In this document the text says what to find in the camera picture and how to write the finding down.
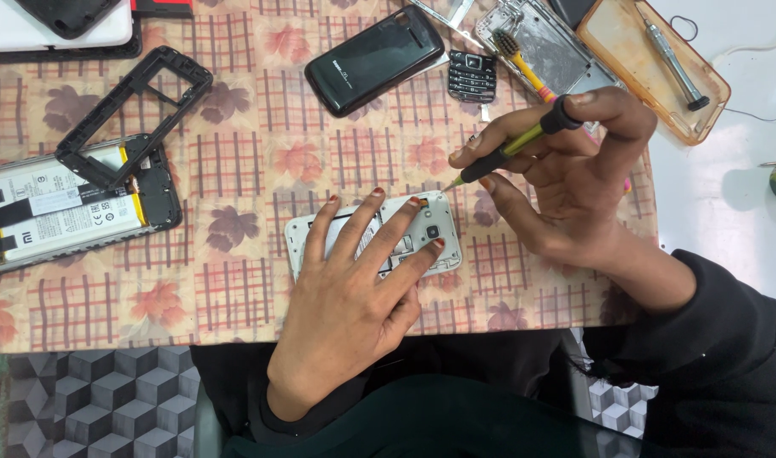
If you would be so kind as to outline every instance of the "white cable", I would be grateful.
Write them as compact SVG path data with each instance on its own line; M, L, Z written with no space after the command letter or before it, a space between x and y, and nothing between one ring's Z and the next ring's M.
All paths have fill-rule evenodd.
M741 47L732 47L728 50L722 52L716 57L713 57L710 60L710 65L712 65L713 68L718 67L718 65L721 63L722 60L724 60L725 57L729 56L730 54L733 54L734 52L739 52L741 50L749 50L749 51L755 51L755 52L766 52L768 50L773 50L776 48L776 42L770 43L769 45L763 45L763 46L741 46Z

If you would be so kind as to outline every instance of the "yellow screwdriver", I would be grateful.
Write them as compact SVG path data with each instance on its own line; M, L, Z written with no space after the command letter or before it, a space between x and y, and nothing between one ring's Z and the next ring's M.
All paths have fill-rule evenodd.
M576 120L566 114L566 110L563 107L567 95L563 94L555 100L551 111L543 115L532 129L527 130L517 139L504 143L503 145L495 148L490 154L479 157L475 162L470 164L466 169L461 171L461 174L453 180L452 183L444 191L450 191L454 187L461 186L468 182L477 181L481 177L485 177L496 170L498 167L504 165L507 161L512 159L515 154L518 154L524 146L529 143L543 137L544 135L557 134L560 130L576 130L579 129L583 123Z

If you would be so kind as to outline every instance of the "smartphone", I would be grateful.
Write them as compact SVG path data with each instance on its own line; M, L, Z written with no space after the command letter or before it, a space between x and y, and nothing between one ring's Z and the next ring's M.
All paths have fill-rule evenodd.
M379 273L381 278L390 274L405 258L419 251L431 240L440 237L445 241L444 251L434 265L425 272L423 277L452 271L461 265L461 247L459 246L459 237L456 235L453 213L451 212L450 201L447 199L447 195L440 191L413 195L419 197L421 209L405 231L402 239L393 249L393 252L382 264ZM404 195L396 199L388 199L382 203L382 207L376 212L371 222L365 228L354 258L362 254L362 250L371 242L371 239L373 239L380 227L387 223L394 213L399 211L409 197L409 195ZM334 242L337 240L342 226L358 207L345 207L337 212L326 236L326 258L328 258L328 255L331 255ZM295 281L300 276L303 264L303 254L306 251L306 236L309 234L309 229L312 228L312 223L316 216L316 214L312 214L294 218L292 221L289 221L284 231L286 246L289 249L289 264Z
M35 19L66 40L85 34L100 20L108 15L115 6L121 4L131 13L128 0L15 0ZM115 45L128 41L130 36Z
M334 117L345 117L437 61L444 50L423 11L409 5L312 60L306 79Z
M122 139L80 152L114 169L128 159ZM182 216L161 147L113 191L54 155L0 165L0 273L165 231Z

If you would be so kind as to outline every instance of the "gray tile floor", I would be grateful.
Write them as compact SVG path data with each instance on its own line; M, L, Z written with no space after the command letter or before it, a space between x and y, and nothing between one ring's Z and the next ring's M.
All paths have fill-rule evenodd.
M582 329L573 328L572 333L587 359L586 347L581 341ZM589 380L591 415L597 424L641 439L645 432L647 401L653 399L658 391L656 386L634 384L620 388L608 385L605 380Z
M16 355L6 458L192 458L188 347Z

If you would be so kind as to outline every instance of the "tablecloth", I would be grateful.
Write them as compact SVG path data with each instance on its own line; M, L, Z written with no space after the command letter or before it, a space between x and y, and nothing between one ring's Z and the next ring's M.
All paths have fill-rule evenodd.
M432 3L446 8L449 3ZM442 66L335 119L303 68L402 6L390 0L196 0L195 20L145 20L145 53L160 45L215 76L211 92L165 140L182 209L175 229L0 276L0 353L273 341L293 286L284 224L331 194L355 204L440 189L447 155L484 124L449 97ZM470 29L486 11L476 4ZM436 27L449 48L457 34ZM135 65L133 60L0 65L0 164L51 154ZM160 75L165 91L182 85ZM490 115L538 103L506 70ZM161 104L126 104L101 140L146 132ZM512 177L533 203L520 176ZM618 217L656 243L647 152ZM624 295L592 270L532 255L477 184L448 194L464 254L458 270L425 278L410 334L596 326L628 320Z

